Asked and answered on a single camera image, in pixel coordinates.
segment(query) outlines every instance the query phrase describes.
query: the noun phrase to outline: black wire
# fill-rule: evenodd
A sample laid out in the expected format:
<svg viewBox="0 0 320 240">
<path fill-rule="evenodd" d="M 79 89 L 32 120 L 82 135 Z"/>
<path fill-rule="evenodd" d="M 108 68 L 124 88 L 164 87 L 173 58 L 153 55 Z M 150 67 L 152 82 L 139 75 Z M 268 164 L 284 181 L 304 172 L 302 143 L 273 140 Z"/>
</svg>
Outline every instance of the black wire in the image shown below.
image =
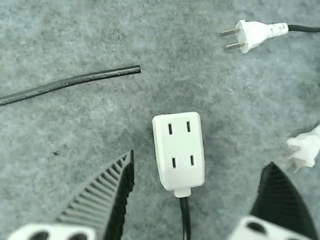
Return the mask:
<svg viewBox="0 0 320 240">
<path fill-rule="evenodd" d="M 49 83 L 30 90 L 22 91 L 8 96 L 0 97 L 0 106 L 16 103 L 25 99 L 33 98 L 42 94 L 53 92 L 58 89 L 63 89 L 77 84 L 83 84 L 91 81 L 109 79 L 119 76 L 141 73 L 139 65 L 128 66 L 113 70 L 93 72 L 85 75 L 75 76 L 64 80 Z"/>
<path fill-rule="evenodd" d="M 320 33 L 320 27 L 309 27 L 301 25 L 288 25 L 289 31 L 298 31 L 306 33 Z"/>
<path fill-rule="evenodd" d="M 179 198 L 182 214 L 183 240 L 191 240 L 190 209 L 188 198 Z"/>
</svg>

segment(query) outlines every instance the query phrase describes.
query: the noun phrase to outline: extension cord outlet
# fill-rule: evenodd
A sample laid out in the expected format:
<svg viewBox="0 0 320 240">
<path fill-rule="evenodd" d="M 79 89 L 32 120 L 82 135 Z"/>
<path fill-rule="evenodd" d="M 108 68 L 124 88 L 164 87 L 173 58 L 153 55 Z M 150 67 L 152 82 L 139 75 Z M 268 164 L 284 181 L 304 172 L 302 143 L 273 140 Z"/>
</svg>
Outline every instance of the extension cord outlet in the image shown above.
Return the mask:
<svg viewBox="0 0 320 240">
<path fill-rule="evenodd" d="M 197 112 L 157 115 L 152 120 L 160 181 L 177 198 L 205 182 L 205 154 Z"/>
</svg>

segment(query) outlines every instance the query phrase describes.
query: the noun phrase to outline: gray fabric surface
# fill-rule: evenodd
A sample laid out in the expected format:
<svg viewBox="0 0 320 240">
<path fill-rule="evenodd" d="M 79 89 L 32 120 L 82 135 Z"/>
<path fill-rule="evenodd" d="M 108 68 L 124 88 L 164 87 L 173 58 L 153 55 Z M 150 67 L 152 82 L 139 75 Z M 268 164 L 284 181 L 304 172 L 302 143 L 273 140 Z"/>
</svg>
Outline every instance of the gray fabric surface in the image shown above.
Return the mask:
<svg viewBox="0 0 320 240">
<path fill-rule="evenodd" d="M 180 239 L 151 120 L 187 111 L 201 116 L 206 157 L 205 184 L 189 201 L 194 239 L 226 239 L 270 161 L 320 230 L 320 164 L 292 174 L 285 145 L 320 123 L 320 35 L 290 32 L 247 54 L 223 51 L 235 37 L 219 37 L 240 19 L 320 26 L 319 12 L 318 0 L 1 0 L 0 96 L 128 65 L 142 73 L 0 107 L 0 239 L 45 219 L 130 149 L 136 185 L 122 239 Z"/>
</svg>

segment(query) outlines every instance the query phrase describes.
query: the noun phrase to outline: plug prong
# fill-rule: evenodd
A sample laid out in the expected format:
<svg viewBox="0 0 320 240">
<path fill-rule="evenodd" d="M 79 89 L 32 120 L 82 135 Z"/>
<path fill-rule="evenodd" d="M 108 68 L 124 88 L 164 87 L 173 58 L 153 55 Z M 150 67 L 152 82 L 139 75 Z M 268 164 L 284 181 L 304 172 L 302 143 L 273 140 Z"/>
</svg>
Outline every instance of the plug prong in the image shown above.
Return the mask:
<svg viewBox="0 0 320 240">
<path fill-rule="evenodd" d="M 240 28 L 233 28 L 233 29 L 229 29 L 227 31 L 223 31 L 221 32 L 221 36 L 228 36 L 228 35 L 231 35 L 231 34 L 237 34 L 238 32 L 240 31 Z"/>
<path fill-rule="evenodd" d="M 245 45 L 244 43 L 236 42 L 236 43 L 225 45 L 224 48 L 225 48 L 225 50 L 238 49 L 238 48 L 243 47 L 244 45 Z"/>
</svg>

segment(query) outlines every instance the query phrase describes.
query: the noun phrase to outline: power cord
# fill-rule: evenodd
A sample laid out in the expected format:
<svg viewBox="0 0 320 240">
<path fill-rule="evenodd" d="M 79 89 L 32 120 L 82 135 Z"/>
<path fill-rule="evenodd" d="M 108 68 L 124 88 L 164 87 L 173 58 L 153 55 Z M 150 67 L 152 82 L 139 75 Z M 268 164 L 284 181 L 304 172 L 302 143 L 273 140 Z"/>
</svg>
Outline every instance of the power cord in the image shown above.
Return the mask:
<svg viewBox="0 0 320 240">
<path fill-rule="evenodd" d="M 183 240 L 191 240 L 190 209 L 187 197 L 179 198 L 182 214 Z"/>
<path fill-rule="evenodd" d="M 0 106 L 13 104 L 25 99 L 33 98 L 42 94 L 53 92 L 55 90 L 63 89 L 77 84 L 83 84 L 87 82 L 109 79 L 114 77 L 120 77 L 130 74 L 141 73 L 139 65 L 129 66 L 123 68 L 117 68 L 106 71 L 93 72 L 85 75 L 75 76 L 60 81 L 52 82 L 47 85 L 39 86 L 30 90 L 22 91 L 8 96 L 0 97 Z"/>
<path fill-rule="evenodd" d="M 225 46 L 226 50 L 239 48 L 243 54 L 251 49 L 258 47 L 265 40 L 282 36 L 289 31 L 306 33 L 320 33 L 320 27 L 308 27 L 301 25 L 288 25 L 285 22 L 275 24 L 264 24 L 258 21 L 240 20 L 233 29 L 223 31 L 221 36 L 235 34 L 236 43 Z"/>
<path fill-rule="evenodd" d="M 289 31 L 305 32 L 305 33 L 320 33 L 320 27 L 310 27 L 302 25 L 288 25 Z"/>
<path fill-rule="evenodd" d="M 161 184 L 179 198 L 183 240 L 191 240 L 188 197 L 205 182 L 201 120 L 196 112 L 157 115 L 152 120 L 155 158 Z"/>
</svg>

